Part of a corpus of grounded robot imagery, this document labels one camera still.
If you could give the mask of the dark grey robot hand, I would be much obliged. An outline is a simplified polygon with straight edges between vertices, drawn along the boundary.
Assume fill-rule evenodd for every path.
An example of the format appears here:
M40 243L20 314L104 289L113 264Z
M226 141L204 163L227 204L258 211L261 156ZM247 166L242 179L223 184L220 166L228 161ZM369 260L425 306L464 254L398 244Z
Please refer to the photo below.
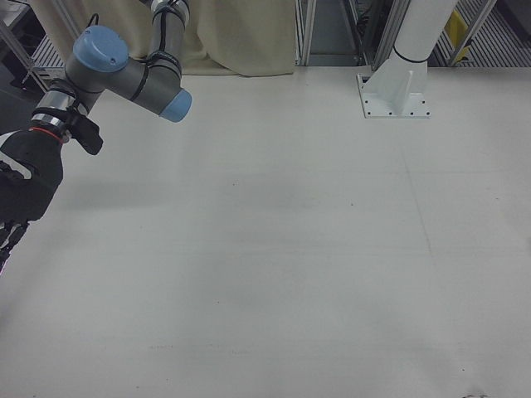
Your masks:
M1 265L61 184L61 148L58 136L38 127L10 133L1 144Z

